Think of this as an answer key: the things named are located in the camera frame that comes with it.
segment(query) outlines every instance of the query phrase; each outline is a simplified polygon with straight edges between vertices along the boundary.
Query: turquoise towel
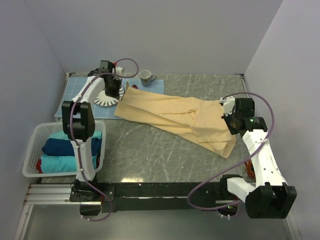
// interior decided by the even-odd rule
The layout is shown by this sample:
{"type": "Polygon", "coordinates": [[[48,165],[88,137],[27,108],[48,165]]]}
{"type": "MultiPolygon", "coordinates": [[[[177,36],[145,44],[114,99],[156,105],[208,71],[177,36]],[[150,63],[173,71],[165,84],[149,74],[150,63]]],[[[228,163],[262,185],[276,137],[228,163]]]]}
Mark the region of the turquoise towel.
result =
{"type": "MultiPolygon", "coordinates": [[[[97,168],[97,156],[92,157],[94,169],[97,168]]],[[[44,174],[69,173],[77,171],[75,156],[41,156],[41,171],[44,174]]]]}
{"type": "MultiPolygon", "coordinates": [[[[62,139],[62,140],[69,140],[68,135],[64,133],[64,131],[58,131],[55,133],[50,134],[49,138],[51,139],[62,139]]],[[[94,131],[92,138],[102,138],[102,131],[94,131]]]]}

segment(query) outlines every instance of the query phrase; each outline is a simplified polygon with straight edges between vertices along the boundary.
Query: floor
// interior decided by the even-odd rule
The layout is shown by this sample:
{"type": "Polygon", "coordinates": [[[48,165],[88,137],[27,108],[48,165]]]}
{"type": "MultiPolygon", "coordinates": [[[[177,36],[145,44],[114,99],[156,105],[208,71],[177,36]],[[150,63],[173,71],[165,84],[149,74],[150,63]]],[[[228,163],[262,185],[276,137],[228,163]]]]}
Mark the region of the floor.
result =
{"type": "MultiPolygon", "coordinates": [[[[244,91],[240,75],[157,74],[165,79],[164,94],[218,100],[244,91]]],[[[238,142],[229,158],[147,124],[106,119],[106,148],[99,182],[199,182],[249,155],[238,142]]],[[[229,173],[246,176],[244,166],[229,173]]],[[[71,183],[74,176],[49,177],[43,183],[71,183]]]]}
{"type": "MultiPolygon", "coordinates": [[[[244,90],[239,75],[158,74],[164,94],[218,100],[244,90]]],[[[107,139],[100,182],[198,182],[248,156],[239,140],[228,159],[155,127],[122,119],[105,120],[107,139]]],[[[230,173],[246,175],[244,166],[230,173]]],[[[50,177],[43,183],[71,183],[50,177]]],[[[35,206],[25,240],[288,240],[283,219],[221,219],[199,210],[123,211],[102,222],[80,219],[79,206],[35,206]]]]}

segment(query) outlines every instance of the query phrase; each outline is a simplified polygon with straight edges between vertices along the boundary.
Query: gray marble tabletop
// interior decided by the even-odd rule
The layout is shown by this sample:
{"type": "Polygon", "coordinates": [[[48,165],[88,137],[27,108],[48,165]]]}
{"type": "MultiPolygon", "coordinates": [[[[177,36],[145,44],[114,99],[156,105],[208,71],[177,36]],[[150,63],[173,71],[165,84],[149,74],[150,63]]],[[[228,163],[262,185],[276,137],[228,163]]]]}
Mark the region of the gray marble tabletop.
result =
{"type": "MultiPolygon", "coordinates": [[[[243,92],[239,75],[157,74],[164,79],[164,94],[218,100],[243,92]]],[[[101,183],[111,182],[200,182],[240,162],[249,155],[242,140],[229,158],[148,124],[124,119],[105,119],[106,147],[101,183]]],[[[242,165],[228,172],[246,176],[242,165]]],[[[43,178],[43,183],[71,183],[74,176],[43,178]]]]}

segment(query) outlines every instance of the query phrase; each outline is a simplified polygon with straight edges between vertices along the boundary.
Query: laundry basket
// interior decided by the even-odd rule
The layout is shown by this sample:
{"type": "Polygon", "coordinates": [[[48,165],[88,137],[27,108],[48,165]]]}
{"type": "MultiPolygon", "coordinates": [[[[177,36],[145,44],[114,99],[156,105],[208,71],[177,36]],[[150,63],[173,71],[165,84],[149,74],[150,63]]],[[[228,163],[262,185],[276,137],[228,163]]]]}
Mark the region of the laundry basket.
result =
{"type": "MultiPolygon", "coordinates": [[[[102,132],[102,143],[100,151],[99,166],[95,172],[101,170],[105,157],[106,148],[106,124],[103,121],[95,121],[95,130],[102,132]]],[[[42,123],[33,131],[29,146],[24,159],[22,174],[28,178],[44,178],[56,176],[70,176],[76,175],[77,172],[57,172],[57,173],[39,173],[36,169],[38,159],[44,154],[42,147],[46,144],[50,134],[63,131],[62,122],[42,123]]]]}

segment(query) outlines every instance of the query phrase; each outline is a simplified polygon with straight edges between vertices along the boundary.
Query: blue towel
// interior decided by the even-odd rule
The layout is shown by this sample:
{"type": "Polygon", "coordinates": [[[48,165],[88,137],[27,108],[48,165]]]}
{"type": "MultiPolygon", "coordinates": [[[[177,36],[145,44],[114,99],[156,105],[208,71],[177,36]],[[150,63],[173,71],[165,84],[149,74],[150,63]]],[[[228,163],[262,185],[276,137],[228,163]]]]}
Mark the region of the blue towel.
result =
{"type": "MultiPolygon", "coordinates": [[[[61,140],[69,140],[68,135],[64,133],[64,131],[58,131],[55,133],[51,133],[49,138],[51,139],[61,139],[61,140]]],[[[102,138],[102,131],[94,131],[92,138],[102,138]]]]}
{"type": "MultiPolygon", "coordinates": [[[[96,156],[101,148],[102,139],[91,139],[92,156],[96,156]]],[[[56,138],[49,138],[42,148],[44,154],[48,156],[74,156],[75,151],[70,140],[61,140],[56,138]]]]}
{"type": "MultiPolygon", "coordinates": [[[[92,157],[94,169],[97,168],[97,156],[92,157]]],[[[44,174],[69,173],[77,171],[76,157],[74,156],[41,156],[41,171],[44,174]]]]}

